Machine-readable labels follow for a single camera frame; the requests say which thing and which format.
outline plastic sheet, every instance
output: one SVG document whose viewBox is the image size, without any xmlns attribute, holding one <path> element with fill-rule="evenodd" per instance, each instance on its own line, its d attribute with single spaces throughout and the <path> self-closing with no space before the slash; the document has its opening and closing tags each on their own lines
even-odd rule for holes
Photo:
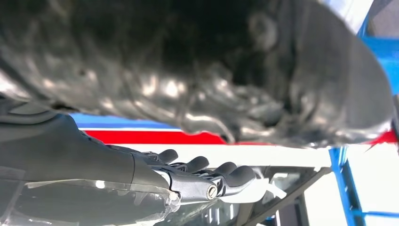
<svg viewBox="0 0 399 226">
<path fill-rule="evenodd" d="M 179 207 L 176 193 L 155 186 L 0 179 L 0 226 L 152 226 Z"/>
</svg>

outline robotic hand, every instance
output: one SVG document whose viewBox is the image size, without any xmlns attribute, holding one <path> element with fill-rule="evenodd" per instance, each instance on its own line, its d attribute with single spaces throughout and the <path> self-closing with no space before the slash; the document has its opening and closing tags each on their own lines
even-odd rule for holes
<svg viewBox="0 0 399 226">
<path fill-rule="evenodd" d="M 205 157 L 105 145 L 72 117 L 0 97 L 0 225 L 97 226 L 158 222 L 180 205 L 237 195 L 248 166 L 206 169 Z"/>
<path fill-rule="evenodd" d="M 141 153 L 129 148 L 108 145 L 112 149 L 132 153 L 135 159 L 144 161 L 153 171 L 168 183 L 168 189 L 179 194 L 181 204 L 208 202 L 215 198 L 240 193 L 254 179 L 255 173 L 249 166 L 237 166 L 226 162 L 215 170 L 205 157 L 199 156 L 188 163 L 172 163 L 177 159 L 175 150 L 168 149 L 160 154 Z"/>
</svg>

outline metal bolt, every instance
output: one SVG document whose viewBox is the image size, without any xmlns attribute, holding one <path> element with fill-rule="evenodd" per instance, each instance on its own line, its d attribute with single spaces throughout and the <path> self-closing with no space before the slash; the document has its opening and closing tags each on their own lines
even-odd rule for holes
<svg viewBox="0 0 399 226">
<path fill-rule="evenodd" d="M 208 190 L 207 190 L 207 198 L 208 200 L 213 200 L 215 199 L 217 196 L 217 187 L 216 185 L 211 185 L 209 186 Z"/>
</svg>

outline blue stripe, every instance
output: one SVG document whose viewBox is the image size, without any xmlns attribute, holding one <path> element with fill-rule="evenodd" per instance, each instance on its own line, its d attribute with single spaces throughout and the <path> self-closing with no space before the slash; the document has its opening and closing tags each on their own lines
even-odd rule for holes
<svg viewBox="0 0 399 226">
<path fill-rule="evenodd" d="M 163 123 L 150 120 L 129 120 L 115 116 L 93 116 L 71 114 L 80 128 L 143 128 L 143 129 L 177 129 Z"/>
<path fill-rule="evenodd" d="M 360 210 L 352 211 L 356 216 L 375 216 L 375 217 L 385 217 L 385 218 L 399 218 L 399 213 L 391 213 L 391 212 L 378 212 L 378 211 L 370 211 L 370 212 L 362 212 Z"/>
<path fill-rule="evenodd" d="M 391 84 L 392 94 L 399 94 L 399 40 L 368 36 L 366 32 L 367 23 L 368 17 L 366 17 L 358 36 L 374 52 L 384 68 Z"/>
</svg>

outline black fingertip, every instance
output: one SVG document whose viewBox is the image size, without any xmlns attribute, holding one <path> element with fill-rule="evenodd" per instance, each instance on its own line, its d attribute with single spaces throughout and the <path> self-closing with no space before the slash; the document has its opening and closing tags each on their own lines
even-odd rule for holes
<svg viewBox="0 0 399 226">
<path fill-rule="evenodd" d="M 233 162 L 229 161 L 229 162 L 223 163 L 218 168 L 216 168 L 215 173 L 231 174 L 236 168 L 237 168 L 237 165 L 234 164 Z"/>
<path fill-rule="evenodd" d="M 236 168 L 228 177 L 226 182 L 230 187 L 242 186 L 255 179 L 255 172 L 249 166 Z"/>
<path fill-rule="evenodd" d="M 188 173 L 194 173 L 206 169 L 209 166 L 209 161 L 204 156 L 198 156 L 186 163 L 186 166 Z"/>
<path fill-rule="evenodd" d="M 169 164 L 171 162 L 173 162 L 174 160 L 176 160 L 179 155 L 177 154 L 177 152 L 173 149 L 167 149 L 163 152 L 161 152 L 160 154 L 158 154 L 159 159 L 161 160 L 161 162 Z"/>
</svg>

